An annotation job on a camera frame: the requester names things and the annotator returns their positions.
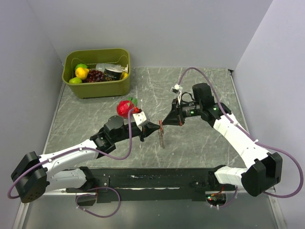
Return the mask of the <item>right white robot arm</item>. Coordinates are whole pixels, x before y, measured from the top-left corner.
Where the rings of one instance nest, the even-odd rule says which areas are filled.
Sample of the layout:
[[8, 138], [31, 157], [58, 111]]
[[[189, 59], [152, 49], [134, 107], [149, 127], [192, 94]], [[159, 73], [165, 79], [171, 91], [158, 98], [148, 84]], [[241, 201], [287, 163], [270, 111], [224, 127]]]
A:
[[192, 86], [191, 101], [182, 100], [182, 87], [171, 88], [177, 94], [162, 125], [182, 126], [186, 118], [199, 116], [219, 132], [235, 149], [245, 167], [221, 166], [208, 178], [209, 187], [219, 190], [224, 184], [241, 186], [253, 197], [260, 195], [281, 180], [283, 159], [258, 146], [239, 126], [234, 114], [223, 103], [217, 103], [207, 83]]

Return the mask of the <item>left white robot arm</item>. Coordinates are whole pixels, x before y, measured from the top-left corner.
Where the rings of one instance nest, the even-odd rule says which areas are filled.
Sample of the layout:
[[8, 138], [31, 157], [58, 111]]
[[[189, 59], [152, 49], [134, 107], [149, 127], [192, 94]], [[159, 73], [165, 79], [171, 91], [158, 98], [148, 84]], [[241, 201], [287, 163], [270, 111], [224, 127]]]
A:
[[89, 160], [106, 156], [115, 160], [125, 160], [127, 156], [117, 157], [110, 153], [116, 149], [115, 143], [139, 137], [146, 137], [157, 130], [161, 124], [154, 124], [144, 113], [134, 114], [128, 123], [120, 116], [112, 116], [108, 122], [89, 139], [70, 148], [51, 153], [37, 155], [34, 151], [27, 153], [11, 174], [12, 188], [17, 195], [8, 191], [8, 198], [19, 198], [22, 203], [30, 203], [44, 193], [61, 189], [76, 188], [88, 192], [94, 187], [94, 177], [89, 169], [72, 166]]

